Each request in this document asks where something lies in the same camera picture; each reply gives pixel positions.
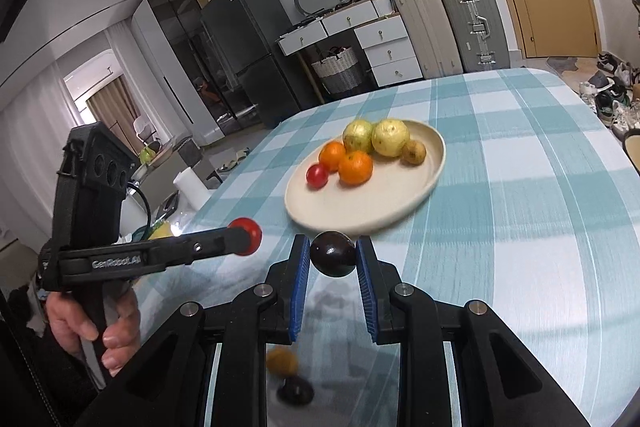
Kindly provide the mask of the person's left hand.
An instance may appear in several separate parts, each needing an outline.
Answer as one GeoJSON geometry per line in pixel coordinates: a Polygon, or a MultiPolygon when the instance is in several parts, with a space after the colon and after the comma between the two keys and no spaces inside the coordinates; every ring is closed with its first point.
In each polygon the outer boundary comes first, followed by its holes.
{"type": "MultiPolygon", "coordinates": [[[[132,289],[119,297],[116,310],[117,321],[108,326],[102,335],[105,347],[102,363],[112,376],[125,366],[141,346],[141,314],[132,289]]],[[[81,356],[82,340],[94,341],[99,338],[96,325],[69,295],[52,291],[47,297],[46,312],[54,338],[73,357],[81,356]]]]}

